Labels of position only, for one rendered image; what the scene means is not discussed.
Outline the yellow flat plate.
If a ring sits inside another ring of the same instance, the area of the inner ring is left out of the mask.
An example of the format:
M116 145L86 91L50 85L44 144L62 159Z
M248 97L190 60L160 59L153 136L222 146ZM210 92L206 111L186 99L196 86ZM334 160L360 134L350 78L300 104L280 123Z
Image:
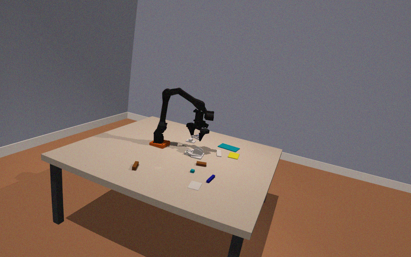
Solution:
M230 152L230 154L229 154L228 158L238 160L239 155L240 155L239 153L233 153L233 152Z

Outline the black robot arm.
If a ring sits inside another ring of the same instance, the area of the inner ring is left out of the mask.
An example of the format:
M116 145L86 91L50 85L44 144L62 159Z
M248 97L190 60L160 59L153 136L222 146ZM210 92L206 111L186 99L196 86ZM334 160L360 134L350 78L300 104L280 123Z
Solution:
M190 94L188 94L187 92L185 92L184 90L182 90L180 88L165 89L162 92L163 104L162 104L162 110L161 110L161 118L160 118L160 122L158 124L158 127L154 132L154 142L153 143L162 144L164 142L164 140L163 140L164 136L163 136L162 133L164 133L164 131L167 128L167 123L166 123L165 119L166 119L168 101L170 99L170 96L175 95L175 94L181 95L183 98L190 101L196 107L196 109L193 110L193 112L196 113L195 119L202 120L203 115L204 115L204 119L206 119L206 120L213 121L213 119L214 119L214 111L207 111L207 109L204 106L203 101L192 97Z

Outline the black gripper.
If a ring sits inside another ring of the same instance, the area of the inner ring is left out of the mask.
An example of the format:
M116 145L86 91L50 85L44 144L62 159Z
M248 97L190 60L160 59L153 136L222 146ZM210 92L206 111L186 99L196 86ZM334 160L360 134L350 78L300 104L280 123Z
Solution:
M202 122L204 122L203 119L202 119L202 120L194 119L193 121L194 121L194 123L192 123L192 122L191 122L191 123L187 123L187 124L186 124L186 127L189 129L189 132L190 132L191 135L194 135L194 130L195 130L195 129L200 130L200 133L199 133L199 141L201 141L201 139L203 138L204 134L210 133L210 130L208 130L208 129L206 129L206 128L202 128L202 127L203 127L203 126L202 126Z

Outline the dark blue rectangular bar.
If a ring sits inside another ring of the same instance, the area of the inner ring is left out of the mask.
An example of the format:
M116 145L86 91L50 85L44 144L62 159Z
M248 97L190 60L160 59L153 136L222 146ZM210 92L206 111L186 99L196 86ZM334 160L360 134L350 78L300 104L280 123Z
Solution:
M207 183L210 183L212 181L212 179L215 178L215 175L212 175L210 178L207 179Z

